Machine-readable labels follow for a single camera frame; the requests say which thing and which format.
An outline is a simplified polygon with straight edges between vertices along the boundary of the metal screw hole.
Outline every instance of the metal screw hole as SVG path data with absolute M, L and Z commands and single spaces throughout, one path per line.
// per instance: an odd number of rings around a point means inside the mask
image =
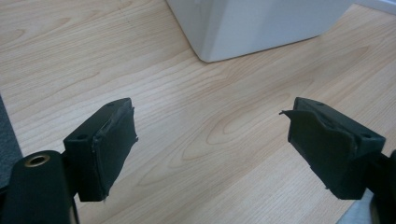
M 37 167 L 39 165 L 42 165 L 42 164 L 46 163 L 49 160 L 50 160 L 50 156 L 49 155 L 46 155 L 46 154 L 38 155 L 38 156 L 34 156 L 34 157 L 30 158 L 25 163 L 25 166 L 26 167 Z

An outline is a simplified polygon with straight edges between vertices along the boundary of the wood grain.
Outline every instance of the wood grain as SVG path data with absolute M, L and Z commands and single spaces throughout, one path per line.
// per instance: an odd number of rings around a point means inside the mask
M 131 97 L 140 141 L 81 223 L 334 223 L 278 115 L 322 101 L 396 148 L 396 17 L 353 6 L 325 35 L 200 62 L 163 0 L 0 2 L 0 92 L 24 155 Z

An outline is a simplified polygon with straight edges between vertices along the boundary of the white plastic container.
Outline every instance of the white plastic container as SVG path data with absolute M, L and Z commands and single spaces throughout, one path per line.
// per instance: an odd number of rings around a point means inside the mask
M 326 32 L 354 0 L 167 0 L 198 57 L 214 62 Z

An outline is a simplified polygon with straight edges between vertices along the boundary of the dark gray carpet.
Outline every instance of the dark gray carpet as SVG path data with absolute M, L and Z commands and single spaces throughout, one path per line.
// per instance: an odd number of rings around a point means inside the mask
M 8 185 L 12 166 L 21 158 L 20 146 L 0 95 L 0 188 Z

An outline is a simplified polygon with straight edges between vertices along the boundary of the wooden floor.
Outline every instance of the wooden floor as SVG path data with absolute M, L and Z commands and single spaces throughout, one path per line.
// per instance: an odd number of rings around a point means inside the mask
M 396 17 L 353 6 L 325 35 L 200 62 L 163 0 L 2 0 L 0 92 L 24 155 L 63 151 L 100 106 L 131 97 L 139 142 L 89 223 L 334 223 L 279 116 L 330 105 L 396 148 Z

